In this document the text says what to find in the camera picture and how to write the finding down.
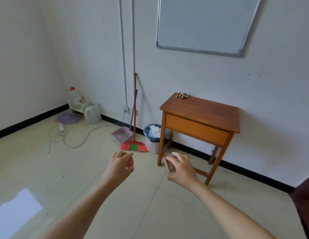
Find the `tiled floor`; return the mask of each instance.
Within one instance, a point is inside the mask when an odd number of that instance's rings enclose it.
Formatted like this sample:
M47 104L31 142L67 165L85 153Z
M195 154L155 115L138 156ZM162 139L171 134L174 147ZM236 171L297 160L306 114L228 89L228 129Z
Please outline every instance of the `tiled floor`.
M110 136L117 126L82 121L67 126L71 146L97 126L111 127L93 131L80 148L53 143L48 154L48 131L56 125L51 117L0 139L0 239L38 238L101 180L119 150ZM52 135L57 139L57 130ZM206 161L189 157L208 171ZM156 159L135 153L134 172L102 205L85 238L227 238L196 197L167 180ZM210 187L277 238L306 238L288 194L221 167Z

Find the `wooden desk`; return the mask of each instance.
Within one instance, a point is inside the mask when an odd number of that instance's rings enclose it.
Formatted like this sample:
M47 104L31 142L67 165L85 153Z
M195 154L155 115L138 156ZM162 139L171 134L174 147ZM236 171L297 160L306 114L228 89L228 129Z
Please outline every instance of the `wooden desk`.
M174 93L161 107L162 124L158 166L167 148L171 147L173 132L215 145L209 164L212 168L209 173L196 169L196 172L205 176L208 185L216 171L234 133L240 132L239 108L214 101L208 101L194 96L187 99L176 98ZM163 148L165 129L170 129L169 142Z

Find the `forearm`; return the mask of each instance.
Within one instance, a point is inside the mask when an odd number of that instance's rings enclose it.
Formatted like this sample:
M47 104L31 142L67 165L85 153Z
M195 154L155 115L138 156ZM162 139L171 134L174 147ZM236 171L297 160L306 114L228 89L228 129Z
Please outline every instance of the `forearm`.
M212 213L229 238L275 238L256 221L210 190L205 184L197 182L191 191Z
M109 184L97 185L75 209L53 225L43 239L82 239L99 208L113 190Z

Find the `desk drawer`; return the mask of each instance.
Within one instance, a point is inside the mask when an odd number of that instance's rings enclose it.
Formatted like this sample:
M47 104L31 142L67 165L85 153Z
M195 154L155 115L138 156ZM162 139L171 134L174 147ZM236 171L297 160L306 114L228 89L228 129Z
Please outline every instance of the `desk drawer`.
M190 137L203 139L207 142L215 142L221 145L224 144L228 136L228 132L171 114L167 114L166 127Z

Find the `black baseboard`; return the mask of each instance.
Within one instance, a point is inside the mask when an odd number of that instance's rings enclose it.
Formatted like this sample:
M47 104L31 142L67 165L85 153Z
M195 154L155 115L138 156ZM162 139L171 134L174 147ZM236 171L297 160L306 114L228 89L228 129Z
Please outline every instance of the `black baseboard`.
M56 114L58 114L60 112L63 112L65 110L67 110L67 109L69 109L69 106L68 106L68 104L65 104L65 105L60 106L58 108L55 108L53 110L50 110L48 112L45 112L45 113L40 114L38 116L35 116L33 118L30 118L30 119L27 119L27 120L22 121L20 123L17 123L15 125L12 125L10 127L7 127L5 129L3 129L3 130L0 130L0 138L2 138L4 136L7 136L7 135L9 135L9 134L11 134L13 132L17 132L17 131L25 128L25 127L28 127L28 126L30 126L30 125L32 125L34 123L37 123L37 122L39 122L41 120L44 120L44 119L46 119L48 117L51 117L53 115L56 115ZM110 118L110 117L105 116L105 115L101 115L101 117L105 121L108 121L110 123L122 126L122 122L121 121L118 121L116 119ZM138 127L136 128L136 133L144 135L143 134L143 129L138 128ZM208 155L208 154L206 154L204 152L198 151L196 149L190 148L188 146L185 146L183 144L180 144L180 143L177 143L177 142L174 142L174 141L171 143L171 146L173 148L179 149L179 150L181 150L183 152L189 153L189 154L191 154L193 156L202 158L204 160L209 160L209 158L210 158L210 155ZM250 171L248 169L244 169L244 168L242 168L240 166L234 165L234 164L229 163L229 162L224 161L224 160L221 160L219 165L221 167L224 167L224 168L226 168L228 170L231 170L233 172L236 172L238 174L244 175L246 177L249 177L251 179L254 179L256 181L259 181L259 182L264 183L266 185L269 185L271 187L274 187L276 189L282 190L282 191L284 191L286 193L291 193L295 189L292 186L286 185L286 184L284 184L282 182L276 181L276 180L271 179L269 177L266 177L264 175L261 175L261 174L258 174L256 172Z
M10 135L10 134L12 134L14 132L17 132L17 131L25 128L25 127L33 125L33 124L35 124L35 123L37 123L39 121L42 121L42 120L44 120L46 118L49 118L49 117L51 117L53 115L56 115L56 114L58 114L60 112L65 111L67 109L69 109L69 106L68 106L68 104L65 104L65 105L62 105L62 106L57 107L55 109L52 109L52 110L50 110L48 112L44 112L44 113L39 114L39 115L37 115L35 117L29 118L29 119L27 119L25 121L22 121L22 122L19 122L17 124L14 124L12 126L9 126L7 128L4 128L4 129L0 130L0 138L5 137L7 135Z
M122 126L122 122L121 121L118 121L116 119L110 118L108 116L104 116L104 115L101 115L101 116L102 116L102 119L105 120L105 121L108 121L110 123ZM144 135L143 134L143 129L141 129L141 128L137 128L136 129L136 133ZM207 160L207 161L210 159L210 155L208 155L208 154L206 154L204 152L198 151L196 149L190 148L188 146L185 146L183 144L174 142L174 141L172 141L171 147L179 149L179 150L181 150L183 152L189 153L189 154L191 154L193 156L202 158L202 159ZM254 179L256 181L259 181L261 183L264 183L266 185L269 185L271 187L274 187L274 188L279 189L281 191L284 191L286 193L291 193L295 189L292 186L286 185L286 184L284 184L282 182L279 182L277 180L271 179L269 177L266 177L264 175L258 174L256 172L250 171L248 169L244 169L244 168L242 168L240 166L234 165L234 164L229 163L229 162L224 161L224 160L221 160L219 165L221 167L224 167L224 168L228 169L228 170L231 170L231 171L236 172L238 174L244 175L244 176L246 176L248 178Z

